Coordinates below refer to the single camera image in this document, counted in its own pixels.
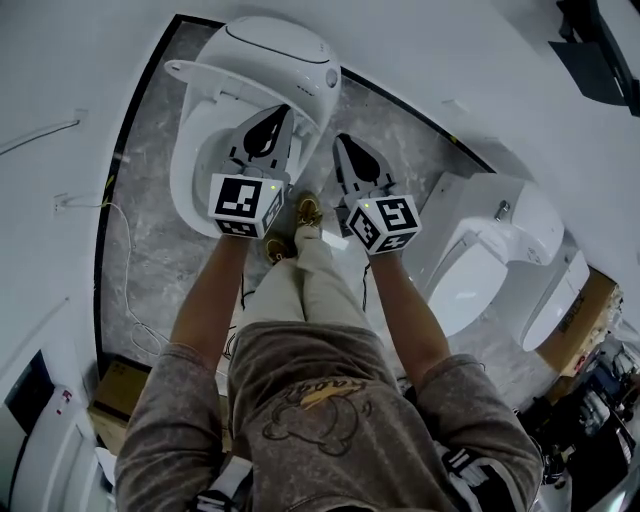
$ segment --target marker cube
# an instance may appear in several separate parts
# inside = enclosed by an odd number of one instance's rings
[[[347,225],[369,254],[404,249],[422,230],[415,201],[409,195],[358,199]]]
[[[224,234],[263,238],[284,204],[279,180],[214,174],[209,193],[209,217]]]

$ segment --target smart toilet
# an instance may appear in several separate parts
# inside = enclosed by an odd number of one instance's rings
[[[423,230],[403,262],[446,336],[487,308],[509,262],[549,265],[564,236],[558,213],[535,183],[496,174],[444,173],[420,219]]]
[[[171,159],[171,197],[189,226],[219,237],[207,213],[211,177],[228,156],[233,130],[267,108],[291,107],[285,170],[289,185],[295,184],[338,101],[340,65],[327,43],[306,28],[246,17],[218,30],[194,62],[172,60],[164,67],[187,84]]]
[[[565,232],[546,266],[513,261],[492,306],[500,323],[525,351],[538,348],[569,311],[589,278],[589,266]]]

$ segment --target forearm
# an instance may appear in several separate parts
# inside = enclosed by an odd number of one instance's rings
[[[197,350],[212,368],[227,340],[244,262],[248,238],[223,236],[185,299],[171,333],[171,343]]]
[[[447,338],[397,253],[372,256],[371,270],[398,357],[418,386],[429,368],[451,354]]]

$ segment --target marble floor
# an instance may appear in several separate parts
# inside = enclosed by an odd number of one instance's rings
[[[174,58],[195,59],[215,29],[183,23],[169,44],[149,83],[138,109],[127,145],[114,202],[127,216],[133,241],[128,273],[129,306],[134,314],[162,336],[168,337],[177,310],[216,241],[190,229],[178,216],[169,192],[169,165],[186,86],[167,75],[162,66]],[[340,200],[340,188],[333,172],[331,144],[338,131],[347,131],[380,150],[394,169],[400,191],[411,193],[421,208],[444,171],[469,176],[484,172],[448,139],[379,94],[343,80],[336,112],[296,188],[316,192],[324,207],[326,232],[339,236],[333,207]],[[285,210],[275,228],[292,232],[293,212]],[[366,258],[355,239],[345,249],[332,249],[336,265],[356,296],[364,293]],[[124,300],[125,262],[128,236],[125,223],[111,210],[102,269],[101,326],[103,349],[107,353],[153,365],[159,347],[127,313]],[[256,288],[269,266],[254,243],[245,267],[245,289]],[[390,366],[400,378],[402,370],[393,350],[373,278],[367,281],[367,316],[380,335]],[[236,316],[242,314],[238,302]],[[145,350],[136,347],[132,342]],[[476,356],[486,367],[503,397],[513,407],[522,407],[543,393],[556,378],[535,353],[526,353],[500,327],[489,308],[467,329],[452,337],[454,352]],[[221,389],[226,360],[220,368]]]

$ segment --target shoe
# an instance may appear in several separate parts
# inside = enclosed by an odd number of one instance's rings
[[[311,226],[317,228],[322,223],[320,201],[311,192],[304,192],[298,198],[296,220],[298,222],[298,227]]]
[[[268,233],[264,239],[264,248],[269,261],[275,265],[279,261],[293,258],[296,254],[291,245],[277,233]]]

